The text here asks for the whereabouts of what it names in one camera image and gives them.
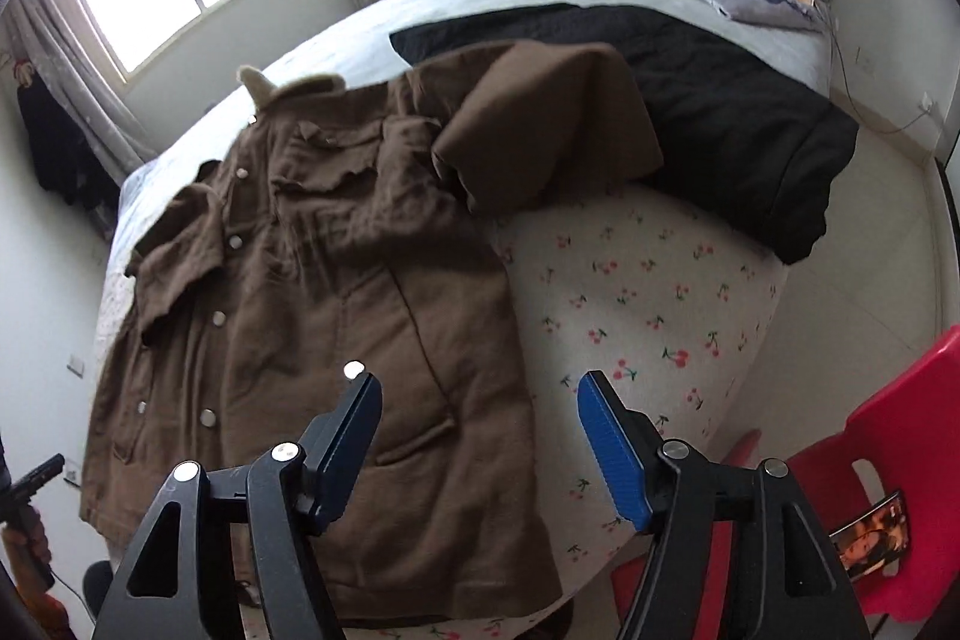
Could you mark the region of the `brown fleece-collared jacket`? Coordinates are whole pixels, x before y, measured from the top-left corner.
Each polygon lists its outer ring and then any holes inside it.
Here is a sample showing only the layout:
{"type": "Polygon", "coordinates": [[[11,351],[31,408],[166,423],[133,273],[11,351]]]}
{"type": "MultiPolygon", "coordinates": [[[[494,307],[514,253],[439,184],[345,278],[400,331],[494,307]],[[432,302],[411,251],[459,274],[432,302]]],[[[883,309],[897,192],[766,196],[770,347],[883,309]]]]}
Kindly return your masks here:
{"type": "Polygon", "coordinates": [[[523,617],[562,594],[506,269],[478,229],[656,169],[605,44],[485,42],[350,89],[244,73],[256,117],[133,247],[80,513],[112,551],[169,471],[251,463],[381,380],[347,509],[314,541],[358,622],[523,617]]]}

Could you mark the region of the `dark clothes hanging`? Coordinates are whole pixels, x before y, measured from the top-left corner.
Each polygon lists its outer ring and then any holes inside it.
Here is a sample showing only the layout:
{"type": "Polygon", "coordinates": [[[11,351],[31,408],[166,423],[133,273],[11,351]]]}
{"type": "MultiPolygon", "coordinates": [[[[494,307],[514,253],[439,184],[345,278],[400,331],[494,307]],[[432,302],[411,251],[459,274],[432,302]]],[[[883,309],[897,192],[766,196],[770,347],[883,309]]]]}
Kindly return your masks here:
{"type": "Polygon", "coordinates": [[[18,60],[13,76],[37,182],[44,190],[59,193],[68,206],[82,208],[99,234],[110,239],[116,229],[119,185],[34,65],[18,60]]]}

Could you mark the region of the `cherry print bed sheet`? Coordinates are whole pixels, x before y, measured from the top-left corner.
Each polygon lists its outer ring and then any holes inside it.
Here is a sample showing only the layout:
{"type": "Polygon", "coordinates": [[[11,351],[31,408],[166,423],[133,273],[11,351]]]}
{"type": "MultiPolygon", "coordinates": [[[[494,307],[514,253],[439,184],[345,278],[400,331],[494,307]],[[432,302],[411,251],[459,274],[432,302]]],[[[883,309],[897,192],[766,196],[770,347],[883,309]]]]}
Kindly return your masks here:
{"type": "Polygon", "coordinates": [[[713,216],[644,188],[516,214],[473,234],[486,275],[322,257],[235,281],[252,237],[220,230],[212,268],[166,284],[142,321],[127,273],[159,217],[122,213],[98,317],[89,453],[127,471],[120,548],[163,468],[233,466],[331,408],[345,365],[384,416],[320,568],[353,638],[514,638],[630,541],[578,419],[607,375],[663,434],[704,443],[757,357],[788,271],[713,216]]]}

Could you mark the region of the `picture card on chair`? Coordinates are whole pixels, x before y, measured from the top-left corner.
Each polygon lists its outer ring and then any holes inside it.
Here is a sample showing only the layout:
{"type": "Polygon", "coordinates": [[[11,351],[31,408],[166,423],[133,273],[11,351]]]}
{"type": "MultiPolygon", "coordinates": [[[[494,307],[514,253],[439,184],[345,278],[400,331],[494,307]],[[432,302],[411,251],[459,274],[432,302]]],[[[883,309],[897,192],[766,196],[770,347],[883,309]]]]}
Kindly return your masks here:
{"type": "Polygon", "coordinates": [[[907,505],[896,491],[869,512],[830,534],[839,562],[851,580],[886,569],[910,547],[907,505]]]}

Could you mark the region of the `red plastic chair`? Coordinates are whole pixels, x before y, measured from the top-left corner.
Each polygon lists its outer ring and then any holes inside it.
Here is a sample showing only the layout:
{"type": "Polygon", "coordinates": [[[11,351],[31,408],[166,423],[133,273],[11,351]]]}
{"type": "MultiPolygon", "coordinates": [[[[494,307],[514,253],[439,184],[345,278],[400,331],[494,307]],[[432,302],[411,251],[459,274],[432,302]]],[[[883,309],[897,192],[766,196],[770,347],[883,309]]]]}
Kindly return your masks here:
{"type": "Polygon", "coordinates": [[[866,638],[873,615],[935,616],[958,588],[958,333],[838,434],[754,468],[661,435],[656,513],[625,638],[866,638]],[[830,534],[900,491],[910,547],[851,580],[830,534]]]}

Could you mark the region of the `black garment on bed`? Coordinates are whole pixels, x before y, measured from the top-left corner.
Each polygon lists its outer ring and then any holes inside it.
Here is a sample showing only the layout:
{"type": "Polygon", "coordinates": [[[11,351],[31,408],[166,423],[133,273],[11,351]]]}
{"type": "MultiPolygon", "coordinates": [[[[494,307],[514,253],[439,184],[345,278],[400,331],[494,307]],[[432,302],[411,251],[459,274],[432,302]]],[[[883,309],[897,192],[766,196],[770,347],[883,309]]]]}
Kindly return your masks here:
{"type": "Polygon", "coordinates": [[[853,117],[760,57],[669,14],[566,3],[489,11],[395,31],[418,65],[480,42],[613,47],[628,64],[664,154],[644,183],[726,221],[786,265],[827,232],[833,181],[853,159],[853,117]]]}

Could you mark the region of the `grey patterned left curtain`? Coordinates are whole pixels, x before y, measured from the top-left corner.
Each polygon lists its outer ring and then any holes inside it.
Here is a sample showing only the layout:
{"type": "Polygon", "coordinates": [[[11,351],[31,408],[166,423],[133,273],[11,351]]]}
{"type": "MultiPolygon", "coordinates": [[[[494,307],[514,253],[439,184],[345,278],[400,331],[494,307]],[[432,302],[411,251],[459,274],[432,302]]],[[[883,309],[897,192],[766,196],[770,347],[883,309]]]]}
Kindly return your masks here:
{"type": "Polygon", "coordinates": [[[158,156],[135,113],[94,65],[55,0],[10,0],[2,25],[117,185],[158,156]]]}

